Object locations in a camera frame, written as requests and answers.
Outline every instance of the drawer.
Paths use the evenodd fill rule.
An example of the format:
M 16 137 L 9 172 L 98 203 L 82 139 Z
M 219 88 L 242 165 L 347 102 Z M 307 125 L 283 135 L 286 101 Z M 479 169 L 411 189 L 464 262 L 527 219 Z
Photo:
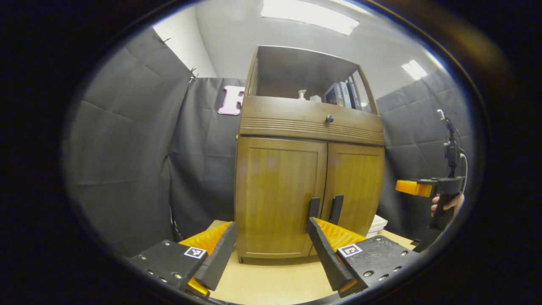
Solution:
M 239 134 L 384 145 L 380 116 L 291 98 L 245 96 Z

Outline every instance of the wooden cabinet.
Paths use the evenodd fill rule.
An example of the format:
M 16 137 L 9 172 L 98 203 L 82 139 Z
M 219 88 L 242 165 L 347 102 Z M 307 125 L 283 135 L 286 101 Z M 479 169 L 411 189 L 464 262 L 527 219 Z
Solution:
M 372 113 L 295 99 L 297 90 L 307 90 L 306 97 L 316 94 L 323 100 L 334 82 L 354 72 Z M 308 50 L 258 47 L 237 145 L 240 260 L 314 255 L 305 233 L 314 197 L 321 199 L 318 217 L 328 220 L 333 197 L 343 195 L 338 225 L 366 235 L 382 190 L 383 146 L 382 120 L 358 65 Z

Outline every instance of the ceiling light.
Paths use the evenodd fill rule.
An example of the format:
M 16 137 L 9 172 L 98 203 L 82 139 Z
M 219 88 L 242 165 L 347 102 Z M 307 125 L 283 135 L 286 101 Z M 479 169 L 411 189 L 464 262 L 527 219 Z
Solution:
M 264 0 L 262 17 L 300 21 L 350 35 L 359 24 L 339 12 L 299 0 Z
M 401 66 L 414 80 L 418 80 L 427 75 L 427 72 L 414 59 Z

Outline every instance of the beige floor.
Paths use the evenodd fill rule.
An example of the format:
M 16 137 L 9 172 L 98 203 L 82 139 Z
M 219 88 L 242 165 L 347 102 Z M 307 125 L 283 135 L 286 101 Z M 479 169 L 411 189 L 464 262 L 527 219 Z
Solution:
M 225 221 L 215 220 L 213 228 Z M 379 234 L 412 249 L 410 240 L 387 231 Z M 286 305 L 335 294 L 318 256 L 296 259 L 245 258 L 240 264 L 234 250 L 210 297 L 238 304 Z

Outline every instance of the white ceiling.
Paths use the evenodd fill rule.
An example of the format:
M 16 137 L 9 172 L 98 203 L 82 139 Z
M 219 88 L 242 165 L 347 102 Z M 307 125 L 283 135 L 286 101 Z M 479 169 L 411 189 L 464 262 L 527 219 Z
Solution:
M 360 24 L 345 36 L 296 21 L 262 18 L 263 0 L 207 0 L 196 20 L 217 77 L 245 79 L 257 45 L 297 47 L 358 63 L 375 98 L 414 80 L 401 65 L 415 59 L 428 72 L 437 66 L 425 49 L 390 21 L 326 0 L 311 2 L 341 11 Z

